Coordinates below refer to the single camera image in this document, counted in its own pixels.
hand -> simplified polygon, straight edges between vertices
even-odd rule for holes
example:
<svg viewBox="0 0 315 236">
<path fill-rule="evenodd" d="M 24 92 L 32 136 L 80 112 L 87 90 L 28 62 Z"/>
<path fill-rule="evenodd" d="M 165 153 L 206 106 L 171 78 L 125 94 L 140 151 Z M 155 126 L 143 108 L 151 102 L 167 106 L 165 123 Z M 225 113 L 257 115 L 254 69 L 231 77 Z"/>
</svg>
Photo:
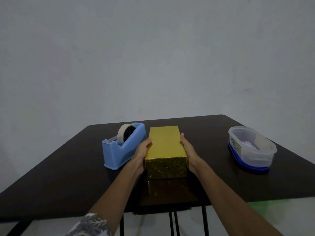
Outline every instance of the hand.
<svg viewBox="0 0 315 236">
<path fill-rule="evenodd" d="M 146 139 L 140 143 L 131 159 L 131 162 L 135 164 L 137 175 L 141 175 L 144 171 L 143 160 L 147 152 L 147 145 L 149 145 L 151 141 L 151 139 Z"/>
<path fill-rule="evenodd" d="M 198 177 L 198 165 L 203 162 L 203 159 L 197 155 L 194 147 L 189 143 L 189 141 L 187 141 L 183 133 L 180 135 L 180 140 L 184 145 L 184 149 L 188 157 L 188 168 Z"/>
</svg>

box top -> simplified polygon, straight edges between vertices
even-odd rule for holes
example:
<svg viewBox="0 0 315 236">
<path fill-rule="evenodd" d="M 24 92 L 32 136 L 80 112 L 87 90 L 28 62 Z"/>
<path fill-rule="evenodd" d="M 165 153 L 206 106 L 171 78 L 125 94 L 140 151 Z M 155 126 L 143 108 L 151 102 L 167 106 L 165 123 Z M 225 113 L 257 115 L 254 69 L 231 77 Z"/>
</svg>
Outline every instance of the box top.
<svg viewBox="0 0 315 236">
<path fill-rule="evenodd" d="M 151 127 L 149 138 L 152 143 L 148 146 L 145 159 L 187 157 L 178 126 Z"/>
</svg>

tape dispenser base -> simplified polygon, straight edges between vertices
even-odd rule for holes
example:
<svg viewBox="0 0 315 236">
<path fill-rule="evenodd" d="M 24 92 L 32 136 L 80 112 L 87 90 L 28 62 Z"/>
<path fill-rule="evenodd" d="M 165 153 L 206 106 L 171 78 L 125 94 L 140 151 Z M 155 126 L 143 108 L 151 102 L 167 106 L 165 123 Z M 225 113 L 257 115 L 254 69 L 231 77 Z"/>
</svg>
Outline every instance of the tape dispenser base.
<svg viewBox="0 0 315 236">
<path fill-rule="evenodd" d="M 132 123 L 136 127 L 128 139 L 120 146 L 118 141 L 102 141 L 104 166 L 117 170 L 127 163 L 134 155 L 137 146 L 147 138 L 146 128 L 143 123 Z"/>
</svg>

blue lid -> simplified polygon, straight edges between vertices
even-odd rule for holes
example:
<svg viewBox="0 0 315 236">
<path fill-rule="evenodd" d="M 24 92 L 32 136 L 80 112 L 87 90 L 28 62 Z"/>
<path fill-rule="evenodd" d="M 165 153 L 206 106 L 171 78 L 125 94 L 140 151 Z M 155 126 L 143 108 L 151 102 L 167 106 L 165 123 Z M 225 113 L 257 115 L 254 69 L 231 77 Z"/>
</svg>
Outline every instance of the blue lid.
<svg viewBox="0 0 315 236">
<path fill-rule="evenodd" d="M 252 166 L 246 164 L 245 162 L 243 162 L 242 159 L 238 156 L 238 154 L 234 150 L 234 148 L 231 146 L 230 141 L 229 141 L 229 148 L 231 149 L 233 156 L 234 156 L 235 160 L 237 161 L 237 163 L 239 163 L 243 168 L 250 170 L 250 171 L 257 172 L 257 173 L 265 173 L 265 172 L 269 171 L 269 167 L 252 167 Z"/>
</svg>

tape roll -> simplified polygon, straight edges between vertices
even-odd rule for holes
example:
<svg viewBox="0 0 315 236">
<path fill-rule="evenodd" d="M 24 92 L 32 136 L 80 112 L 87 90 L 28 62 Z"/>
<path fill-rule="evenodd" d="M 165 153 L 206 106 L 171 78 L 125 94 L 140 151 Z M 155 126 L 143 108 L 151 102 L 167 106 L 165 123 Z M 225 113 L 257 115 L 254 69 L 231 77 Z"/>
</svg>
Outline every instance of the tape roll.
<svg viewBox="0 0 315 236">
<path fill-rule="evenodd" d="M 117 144 L 122 146 L 135 129 L 136 127 L 129 123 L 122 125 L 117 134 Z"/>
</svg>

